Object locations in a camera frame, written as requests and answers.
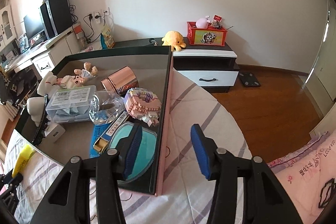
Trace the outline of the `yellow highlighter marker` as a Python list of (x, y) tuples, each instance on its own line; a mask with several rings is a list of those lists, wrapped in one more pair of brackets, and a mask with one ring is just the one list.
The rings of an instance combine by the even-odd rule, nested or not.
[(15, 177), (19, 173), (23, 173), (27, 163), (29, 162), (30, 158), (33, 156), (34, 153), (35, 150), (29, 144), (23, 147), (17, 158), (15, 167), (13, 168), (12, 177)]

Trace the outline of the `blue highlighter marker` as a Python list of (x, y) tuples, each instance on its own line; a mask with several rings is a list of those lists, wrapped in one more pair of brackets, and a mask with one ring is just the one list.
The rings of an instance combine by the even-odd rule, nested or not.
[(91, 137), (91, 144), (89, 150), (89, 157), (94, 158), (100, 155), (101, 149), (95, 148), (95, 143), (99, 139), (99, 137), (105, 132), (105, 130), (109, 127), (109, 124), (96, 124), (93, 127), (92, 137)]

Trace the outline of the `white usb charger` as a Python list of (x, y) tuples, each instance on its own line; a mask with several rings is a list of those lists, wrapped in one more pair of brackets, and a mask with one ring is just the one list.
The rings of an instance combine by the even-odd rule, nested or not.
[(48, 142), (55, 143), (64, 133), (65, 128), (58, 124), (50, 122), (44, 132), (44, 137)]

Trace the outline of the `blue gold perfume box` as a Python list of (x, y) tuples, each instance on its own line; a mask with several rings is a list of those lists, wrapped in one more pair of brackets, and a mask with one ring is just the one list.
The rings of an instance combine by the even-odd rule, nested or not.
[(128, 117), (129, 114), (124, 111), (114, 122), (111, 123), (111, 125), (109, 125), (109, 127), (101, 134), (101, 136), (95, 141), (93, 145), (93, 148), (96, 152), (104, 152), (117, 129), (128, 119)]

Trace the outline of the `white camera plug device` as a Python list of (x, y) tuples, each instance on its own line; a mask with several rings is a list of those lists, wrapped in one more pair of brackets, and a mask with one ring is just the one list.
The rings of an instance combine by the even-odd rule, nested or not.
[(27, 100), (27, 112), (36, 126), (41, 122), (44, 106), (45, 99), (43, 97), (31, 97)]

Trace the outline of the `teal oval clear case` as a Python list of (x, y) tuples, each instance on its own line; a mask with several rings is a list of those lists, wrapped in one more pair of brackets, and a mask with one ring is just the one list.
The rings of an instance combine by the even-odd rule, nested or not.
[[(135, 124), (125, 122), (113, 135), (109, 149), (117, 149), (121, 139), (128, 138)], [(126, 154), (124, 171), (122, 173), (124, 182), (131, 182), (142, 176), (151, 166), (154, 160), (157, 134), (141, 125), (137, 126), (141, 133), (136, 133), (133, 143)]]

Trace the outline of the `clear floss pick box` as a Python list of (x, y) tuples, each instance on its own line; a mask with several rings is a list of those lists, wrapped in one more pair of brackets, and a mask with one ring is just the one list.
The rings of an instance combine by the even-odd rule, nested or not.
[(54, 123), (90, 120), (89, 108), (95, 91), (94, 85), (58, 90), (46, 107), (49, 120)]

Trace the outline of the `clear glass perfume bottle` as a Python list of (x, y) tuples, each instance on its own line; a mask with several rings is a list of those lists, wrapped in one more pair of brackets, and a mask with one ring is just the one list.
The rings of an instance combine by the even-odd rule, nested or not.
[(94, 124), (109, 124), (124, 110), (123, 98), (117, 93), (108, 90), (96, 91), (91, 99), (89, 117)]

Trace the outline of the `hello kitty block figure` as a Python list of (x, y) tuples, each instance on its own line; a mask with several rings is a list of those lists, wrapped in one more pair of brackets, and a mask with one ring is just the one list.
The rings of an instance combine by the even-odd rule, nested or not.
[(56, 84), (63, 89), (72, 89), (81, 87), (84, 85), (85, 78), (80, 76), (64, 76), (63, 78), (58, 78)]

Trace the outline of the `pink block toy figure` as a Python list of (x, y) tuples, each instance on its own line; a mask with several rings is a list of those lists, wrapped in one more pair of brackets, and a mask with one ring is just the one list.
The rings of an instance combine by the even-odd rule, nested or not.
[(157, 95), (147, 89), (130, 88), (123, 99), (126, 112), (149, 127), (159, 124), (162, 104)]

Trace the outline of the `rose gold cylinder case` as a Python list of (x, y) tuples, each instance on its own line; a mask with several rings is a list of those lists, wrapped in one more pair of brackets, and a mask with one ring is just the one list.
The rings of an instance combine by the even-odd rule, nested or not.
[(120, 96), (124, 96), (131, 88), (139, 87), (138, 79), (134, 71), (128, 66), (104, 78), (101, 83), (106, 90), (115, 92)]

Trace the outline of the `baby doll figurine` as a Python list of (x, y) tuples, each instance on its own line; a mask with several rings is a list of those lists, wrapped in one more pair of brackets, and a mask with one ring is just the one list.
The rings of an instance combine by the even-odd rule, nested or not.
[(74, 74), (76, 75), (76, 79), (79, 83), (84, 85), (97, 76), (98, 69), (96, 66), (92, 66), (89, 62), (85, 62), (83, 67), (83, 69), (75, 69)]

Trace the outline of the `white computer desk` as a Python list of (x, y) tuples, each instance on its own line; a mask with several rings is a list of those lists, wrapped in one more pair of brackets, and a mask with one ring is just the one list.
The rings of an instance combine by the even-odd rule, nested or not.
[(35, 69), (41, 78), (54, 69), (66, 56), (80, 52), (80, 45), (75, 34), (75, 28), (81, 31), (80, 24), (67, 28), (60, 35), (53, 37), (30, 50), (25, 51), (5, 66), (5, 72), (18, 73), (26, 68)]

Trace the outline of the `orange octopus plush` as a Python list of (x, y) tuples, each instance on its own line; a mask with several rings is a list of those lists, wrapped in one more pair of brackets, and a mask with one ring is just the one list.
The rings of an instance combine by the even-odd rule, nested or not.
[(182, 34), (177, 31), (168, 31), (162, 38), (162, 45), (169, 46), (172, 52), (180, 52), (182, 49), (186, 48)]

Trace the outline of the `black glasses frame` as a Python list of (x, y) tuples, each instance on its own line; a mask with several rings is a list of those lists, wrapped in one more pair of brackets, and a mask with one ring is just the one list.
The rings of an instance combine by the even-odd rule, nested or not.
[(324, 209), (327, 207), (333, 196), (335, 195), (335, 178), (331, 178), (327, 181), (321, 189), (319, 195), (318, 207)]

